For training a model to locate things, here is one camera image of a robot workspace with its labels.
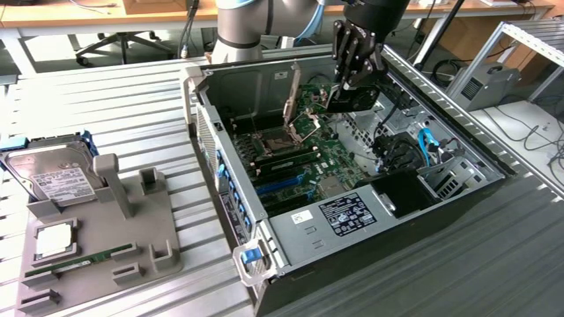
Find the hard drive label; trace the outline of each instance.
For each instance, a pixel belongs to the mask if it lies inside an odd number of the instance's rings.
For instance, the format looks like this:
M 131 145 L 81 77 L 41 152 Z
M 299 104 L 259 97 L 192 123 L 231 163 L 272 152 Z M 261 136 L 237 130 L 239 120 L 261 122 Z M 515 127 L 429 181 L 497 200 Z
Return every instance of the hard drive label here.
M 95 194 L 80 167 L 32 175 L 32 180 L 55 202 Z

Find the metal rack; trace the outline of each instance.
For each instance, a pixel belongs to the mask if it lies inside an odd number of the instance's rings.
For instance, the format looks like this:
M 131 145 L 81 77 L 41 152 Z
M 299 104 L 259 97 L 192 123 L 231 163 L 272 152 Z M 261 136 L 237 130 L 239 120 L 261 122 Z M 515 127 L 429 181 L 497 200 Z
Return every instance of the metal rack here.
M 455 99 L 467 86 L 477 67 L 484 63 L 493 47 L 497 45 L 503 35 L 508 35 L 523 45 L 527 45 L 533 51 L 545 56 L 553 63 L 559 64 L 559 68 L 547 78 L 544 83 L 533 91 L 529 100 L 533 100 L 551 82 L 560 76 L 564 71 L 564 21 L 561 20 L 536 20 L 536 21 L 512 21 L 501 22 L 495 29 L 492 36 L 483 49 L 480 50 L 467 72 L 460 76 L 459 80 L 449 86 L 447 95 Z M 507 55 L 497 60 L 504 62 Z

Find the blue plastic clip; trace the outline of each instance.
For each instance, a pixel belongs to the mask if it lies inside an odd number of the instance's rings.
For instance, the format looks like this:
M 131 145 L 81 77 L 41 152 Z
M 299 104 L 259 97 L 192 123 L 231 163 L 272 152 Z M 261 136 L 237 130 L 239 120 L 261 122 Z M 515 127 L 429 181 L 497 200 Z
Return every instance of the blue plastic clip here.
M 225 171 L 225 164 L 221 164 L 217 168 L 217 177 L 221 177 Z
M 247 250 L 240 255 L 240 259 L 243 260 L 244 264 L 249 264 L 251 262 L 259 261 L 261 258 L 263 258 L 263 253 L 260 248 Z
M 421 148 L 421 151 L 423 151 L 423 156 L 425 157 L 427 166 L 431 166 L 431 158 L 429 158 L 429 153 L 427 151 L 425 141 L 427 141 L 428 144 L 432 143 L 436 146 L 439 146 L 439 141 L 435 140 L 435 137 L 431 134 L 431 130 L 429 130 L 428 127 L 424 127 L 420 130 L 417 137 L 419 137 L 417 139 L 419 139 L 419 143 L 420 143 L 420 148 Z

